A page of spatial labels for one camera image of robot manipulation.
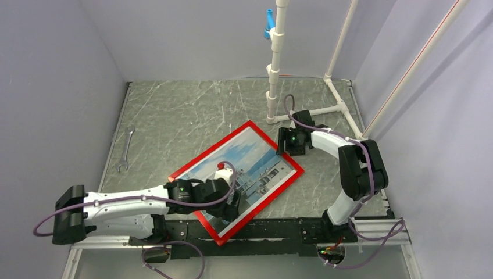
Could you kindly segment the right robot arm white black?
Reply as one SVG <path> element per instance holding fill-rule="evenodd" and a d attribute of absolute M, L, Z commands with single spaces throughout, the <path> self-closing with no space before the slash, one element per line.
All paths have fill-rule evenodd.
<path fill-rule="evenodd" d="M 387 188 L 389 178 L 376 141 L 356 140 L 328 126 L 315 125 L 308 110 L 289 114 L 291 128 L 278 132 L 278 155 L 301 156 L 307 149 L 321 150 L 338 160 L 341 192 L 321 217 L 320 233 L 335 241 L 348 230 L 362 205 Z"/>

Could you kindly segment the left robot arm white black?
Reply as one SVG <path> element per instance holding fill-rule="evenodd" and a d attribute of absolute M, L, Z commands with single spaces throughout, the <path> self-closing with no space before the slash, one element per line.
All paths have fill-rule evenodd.
<path fill-rule="evenodd" d="M 96 235 L 121 235 L 159 244 L 169 239 L 165 217 L 196 211 L 234 221 L 241 193 L 228 178 L 183 180 L 130 192 L 87 192 L 71 186 L 55 203 L 52 243 L 78 243 Z"/>

